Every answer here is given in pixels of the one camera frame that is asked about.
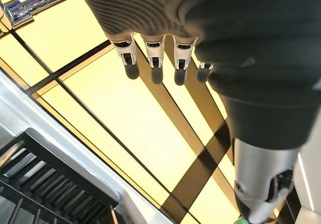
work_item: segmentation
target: black wire rack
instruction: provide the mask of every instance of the black wire rack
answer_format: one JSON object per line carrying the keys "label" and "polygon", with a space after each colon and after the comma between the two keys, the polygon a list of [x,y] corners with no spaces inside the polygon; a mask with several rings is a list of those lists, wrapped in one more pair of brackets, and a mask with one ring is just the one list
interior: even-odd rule
{"label": "black wire rack", "polygon": [[114,223],[111,210],[118,203],[47,150],[44,142],[37,131],[27,129],[0,149],[0,197],[14,204],[0,223],[16,224],[22,209],[31,214],[32,224]]}

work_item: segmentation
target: chrome faucet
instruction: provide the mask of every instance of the chrome faucet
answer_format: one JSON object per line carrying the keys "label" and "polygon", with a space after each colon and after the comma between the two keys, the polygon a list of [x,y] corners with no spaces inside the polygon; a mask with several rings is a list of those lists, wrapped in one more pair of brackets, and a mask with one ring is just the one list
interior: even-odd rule
{"label": "chrome faucet", "polygon": [[0,0],[0,35],[33,19],[37,14],[63,0],[12,0],[3,4]]}

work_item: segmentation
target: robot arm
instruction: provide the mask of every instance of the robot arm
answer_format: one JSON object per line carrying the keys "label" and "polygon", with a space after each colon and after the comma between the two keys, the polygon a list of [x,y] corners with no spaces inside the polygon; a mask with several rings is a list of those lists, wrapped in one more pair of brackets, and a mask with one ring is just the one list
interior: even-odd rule
{"label": "robot arm", "polygon": [[132,32],[142,34],[154,83],[163,78],[164,35],[174,37],[178,85],[195,44],[197,78],[209,78],[229,116],[239,210],[251,223],[265,222],[293,187],[321,103],[319,0],[86,2],[130,78],[139,76]]}

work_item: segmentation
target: glass surface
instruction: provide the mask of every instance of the glass surface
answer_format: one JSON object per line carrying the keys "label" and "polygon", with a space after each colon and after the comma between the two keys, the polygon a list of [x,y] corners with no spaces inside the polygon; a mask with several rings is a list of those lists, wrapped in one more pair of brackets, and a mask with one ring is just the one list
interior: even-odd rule
{"label": "glass surface", "polygon": [[23,46],[8,34],[0,38],[0,58],[29,86],[48,76]]}
{"label": "glass surface", "polygon": [[[140,34],[135,35],[135,40],[143,51],[144,55],[147,56],[146,48]],[[166,89],[168,90],[176,104],[179,106],[180,110],[192,126],[195,133],[202,141],[203,145],[206,145],[212,138],[213,132],[186,87],[184,85],[177,86],[175,84],[175,68],[173,67],[166,53],[164,53],[163,72],[163,84],[165,85]]]}
{"label": "glass surface", "polygon": [[213,178],[196,198],[190,213],[202,224],[231,224],[239,217],[239,212]]}
{"label": "glass surface", "polygon": [[54,87],[43,98],[155,201],[161,205],[166,200],[169,194],[62,87]]}
{"label": "glass surface", "polygon": [[181,224],[198,224],[197,221],[195,221],[194,218],[190,214],[186,214],[184,219],[181,221]]}
{"label": "glass surface", "polygon": [[227,155],[223,156],[221,162],[219,163],[219,169],[222,171],[223,175],[234,189],[235,168]]}
{"label": "glass surface", "polygon": [[126,76],[115,49],[64,83],[166,188],[175,188],[196,155],[144,82]]}
{"label": "glass surface", "polygon": [[107,40],[84,0],[66,0],[46,9],[17,33],[52,71]]}

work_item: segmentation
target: robotic hand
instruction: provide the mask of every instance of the robotic hand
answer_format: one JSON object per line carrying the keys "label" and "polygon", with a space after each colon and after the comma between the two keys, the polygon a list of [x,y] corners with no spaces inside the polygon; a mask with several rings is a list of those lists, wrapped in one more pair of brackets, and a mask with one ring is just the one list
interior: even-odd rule
{"label": "robotic hand", "polygon": [[197,78],[205,82],[212,71],[209,83],[229,116],[237,205],[249,222],[265,222],[293,187],[293,166],[321,103],[319,0],[86,2],[129,78],[139,76],[133,32],[145,41],[156,84],[164,35],[174,37],[178,85],[196,46]]}

